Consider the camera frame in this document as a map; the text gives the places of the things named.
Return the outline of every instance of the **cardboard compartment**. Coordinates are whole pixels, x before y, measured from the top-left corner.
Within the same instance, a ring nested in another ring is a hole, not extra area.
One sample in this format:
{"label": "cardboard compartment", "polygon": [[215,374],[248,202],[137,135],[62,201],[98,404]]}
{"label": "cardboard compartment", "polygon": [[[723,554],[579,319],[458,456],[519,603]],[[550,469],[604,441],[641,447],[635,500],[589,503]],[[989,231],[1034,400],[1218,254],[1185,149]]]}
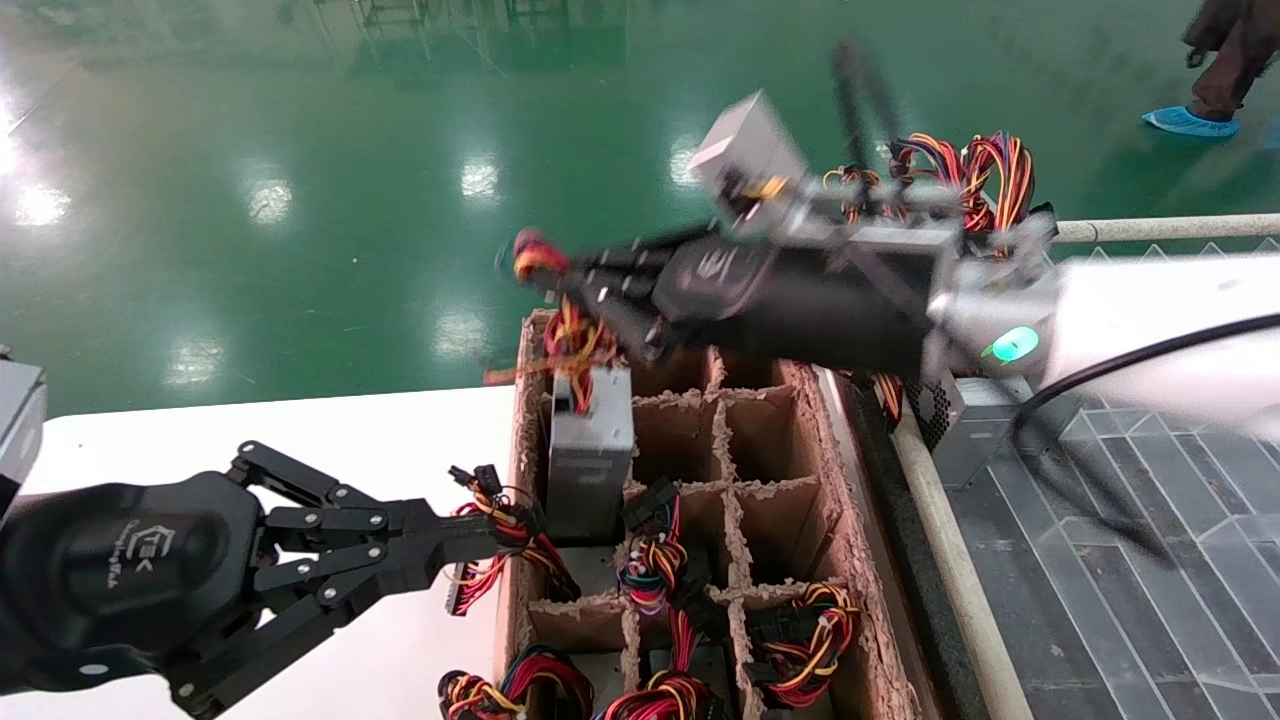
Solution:
{"label": "cardboard compartment", "polygon": [[768,483],[818,473],[818,447],[797,421],[792,388],[726,398],[724,419],[736,479]]}
{"label": "cardboard compartment", "polygon": [[712,451],[712,418],[700,398],[632,406],[636,456],[631,478],[649,484],[658,478],[681,483],[721,479],[721,466]]}
{"label": "cardboard compartment", "polygon": [[570,655],[623,651],[627,647],[622,630],[623,602],[591,600],[530,603],[532,642],[547,643]]}
{"label": "cardboard compartment", "polygon": [[719,389],[764,389],[787,384],[777,360],[718,351],[724,368]]}
{"label": "cardboard compartment", "polygon": [[[639,491],[628,492],[627,498],[636,495]],[[689,551],[690,569],[705,569],[712,587],[730,587],[733,560],[726,547],[724,488],[705,483],[681,486],[680,515],[681,544]],[[616,562],[622,560],[634,539],[634,536],[627,537],[623,550],[614,556]]]}
{"label": "cardboard compartment", "polygon": [[833,528],[817,507],[819,491],[815,479],[739,488],[739,527],[751,557],[753,584],[826,580],[838,574],[831,553]]}
{"label": "cardboard compartment", "polygon": [[582,597],[614,596],[618,591],[618,574],[614,560],[618,548],[614,546],[557,547],[568,574],[582,589]]}
{"label": "cardboard compartment", "polygon": [[[786,591],[778,593],[768,594],[755,594],[753,597],[745,598],[742,610],[742,634],[746,634],[746,621],[750,618],[750,611],[768,607],[780,607],[786,605],[792,597],[797,597],[804,593],[805,585],[788,585]],[[863,623],[858,623],[854,632],[854,639],[849,643],[844,655],[840,656],[836,673],[832,676],[831,685],[817,702],[808,707],[771,707],[764,698],[764,692],[754,685],[750,687],[749,694],[753,697],[746,697],[744,705],[753,708],[756,712],[756,717],[760,720],[835,720],[836,717],[867,717],[867,691],[865,683],[860,682],[858,667],[861,664],[861,659],[858,657],[858,635],[863,632]],[[740,648],[744,643],[736,643],[735,647]],[[765,651],[759,647],[748,646],[750,650],[746,653],[755,662],[765,662]]]}
{"label": "cardboard compartment", "polygon": [[622,651],[618,652],[585,652],[571,655],[573,665],[591,680],[595,688],[595,708],[608,707],[611,702],[618,700],[627,692],[626,678],[622,673]]}
{"label": "cardboard compartment", "polygon": [[705,389],[709,356],[705,352],[681,350],[660,368],[646,368],[631,363],[631,395],[653,397],[664,392],[682,395],[691,389]]}
{"label": "cardboard compartment", "polygon": [[[584,598],[572,605],[535,602],[529,607],[529,643],[539,642],[570,655],[595,689],[595,708],[605,707],[639,682],[634,648],[635,618],[620,601]],[[543,702],[530,706],[530,720],[554,720]]]}
{"label": "cardboard compartment", "polygon": [[[521,361],[538,355],[547,316],[539,313],[525,322]],[[829,691],[831,716],[918,720],[919,703],[893,643],[817,375],[806,366],[722,357],[714,350],[695,357],[700,361],[685,356],[663,373],[634,375],[637,451],[635,482],[626,492],[639,492],[659,477],[678,482],[686,544],[694,555],[710,548],[705,561],[714,578],[712,597],[730,615],[728,716],[760,720],[767,712],[742,670],[753,657],[746,610],[787,602],[804,592],[806,580],[820,579],[849,588],[863,606],[855,650],[841,659]],[[704,380],[707,393],[691,392]],[[512,466],[504,479],[529,492],[545,482],[547,387],[539,375],[516,380]],[[530,642],[545,642],[571,655],[599,656],[599,666],[608,673],[620,667],[623,688],[632,691],[646,678],[641,665],[652,664],[649,653],[671,644],[664,614],[645,618],[641,630],[640,614],[621,594],[549,602],[526,564],[515,562],[499,594],[497,678]],[[785,584],[787,579],[796,582]],[[602,696],[596,710],[609,700]],[[826,720],[813,715],[820,707],[769,712],[778,720]],[[532,714],[530,720],[536,720]]]}

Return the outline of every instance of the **silver power supply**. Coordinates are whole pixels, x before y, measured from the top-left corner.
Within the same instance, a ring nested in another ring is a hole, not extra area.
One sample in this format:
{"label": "silver power supply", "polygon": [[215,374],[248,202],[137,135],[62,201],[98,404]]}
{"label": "silver power supply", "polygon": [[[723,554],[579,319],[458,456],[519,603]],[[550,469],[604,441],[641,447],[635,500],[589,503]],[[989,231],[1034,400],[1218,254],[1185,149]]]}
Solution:
{"label": "silver power supply", "polygon": [[591,406],[573,411],[567,378],[552,387],[547,532],[554,542],[607,544],[631,466],[631,370],[591,369]]}
{"label": "silver power supply", "polygon": [[[1018,404],[1010,402],[1009,393],[995,387],[991,378],[956,378],[945,374],[938,380],[902,383],[902,393],[911,404],[920,437],[933,454],[942,484],[947,487],[968,484],[982,470],[1001,445],[1009,442],[1009,425],[1018,414]],[[1024,378],[1000,380],[1024,402],[1033,395]],[[1025,447],[1041,454],[1066,429],[1080,409],[1079,398],[1065,395],[1037,411],[1048,438],[1028,436]]]}

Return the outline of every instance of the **green light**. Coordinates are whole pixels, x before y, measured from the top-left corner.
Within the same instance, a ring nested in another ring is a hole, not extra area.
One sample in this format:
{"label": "green light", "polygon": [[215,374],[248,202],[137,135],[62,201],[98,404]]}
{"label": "green light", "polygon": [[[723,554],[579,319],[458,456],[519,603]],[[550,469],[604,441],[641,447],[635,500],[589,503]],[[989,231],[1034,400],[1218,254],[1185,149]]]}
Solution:
{"label": "green light", "polygon": [[1025,357],[1028,352],[1036,350],[1037,345],[1039,345],[1039,334],[1023,325],[996,338],[996,342],[982,351],[982,356],[995,355],[996,360],[1000,360],[1002,365],[1007,365],[1014,360]]}

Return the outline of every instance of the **cable connector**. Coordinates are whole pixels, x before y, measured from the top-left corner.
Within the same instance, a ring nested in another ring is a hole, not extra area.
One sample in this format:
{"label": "cable connector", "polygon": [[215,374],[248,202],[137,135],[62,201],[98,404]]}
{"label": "cable connector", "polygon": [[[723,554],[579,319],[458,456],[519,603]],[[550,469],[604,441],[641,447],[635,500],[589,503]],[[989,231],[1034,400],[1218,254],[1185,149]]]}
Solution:
{"label": "cable connector", "polygon": [[631,498],[622,509],[622,524],[628,533],[635,533],[649,524],[654,515],[662,512],[680,492],[667,478],[658,478],[643,493]]}
{"label": "cable connector", "polygon": [[502,480],[498,479],[498,469],[493,465],[477,465],[475,479],[480,492],[486,496],[497,497],[502,495]]}
{"label": "cable connector", "polygon": [[782,675],[778,674],[778,669],[768,662],[746,662],[742,665],[742,671],[746,673],[746,679],[751,680],[753,685],[767,685],[782,682]]}
{"label": "cable connector", "polygon": [[468,562],[457,562],[453,565],[453,578],[457,580],[449,583],[449,592],[444,596],[444,611],[454,618],[466,618],[467,611],[460,609],[462,605],[462,582],[470,580],[474,577],[471,573],[471,565]]}
{"label": "cable connector", "polygon": [[475,482],[475,475],[472,475],[471,473],[467,473],[466,470],[463,470],[462,468],[458,468],[457,465],[451,465],[449,466],[449,477],[453,478],[453,482],[458,483],[460,486],[462,486],[465,488],[470,488],[471,483]]}
{"label": "cable connector", "polygon": [[477,465],[475,474],[453,465],[449,468],[449,475],[453,478],[453,482],[467,489],[475,486],[486,497],[502,495],[502,480],[498,479],[498,469],[493,465]]}
{"label": "cable connector", "polygon": [[746,614],[751,644],[806,643],[818,630],[820,607],[769,607]]}
{"label": "cable connector", "polygon": [[722,720],[724,717],[724,701],[710,691],[699,696],[694,707],[694,720]]}
{"label": "cable connector", "polygon": [[713,643],[728,637],[728,611],[707,594],[707,570],[690,574],[689,568],[676,579],[667,602],[689,616],[689,623]]}

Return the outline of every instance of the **cardboard box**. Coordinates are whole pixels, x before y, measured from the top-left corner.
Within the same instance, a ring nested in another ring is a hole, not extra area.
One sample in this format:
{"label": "cardboard box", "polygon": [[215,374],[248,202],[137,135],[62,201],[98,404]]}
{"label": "cardboard box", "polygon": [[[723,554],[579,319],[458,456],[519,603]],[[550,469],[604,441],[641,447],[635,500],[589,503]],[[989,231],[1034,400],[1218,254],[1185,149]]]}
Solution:
{"label": "cardboard box", "polygon": [[[549,313],[521,329],[520,363],[543,355]],[[549,378],[516,382],[512,468],[507,483],[545,491]],[[742,720],[760,720],[746,611],[785,603],[808,582],[847,588],[861,609],[855,642],[831,685],[836,717],[906,720],[920,715],[890,629],[879,577],[846,484],[817,375],[808,366],[733,355],[687,352],[659,370],[632,369],[636,455],[625,495],[667,477],[678,482],[685,537],[701,546],[712,597],[727,607],[730,676],[726,698]],[[626,555],[626,542],[617,557]],[[641,659],[669,643],[666,616],[648,618],[616,589],[562,603],[544,600],[540,578],[515,562],[500,585],[493,676],[531,642],[564,652],[618,652],[623,683],[635,689]]]}

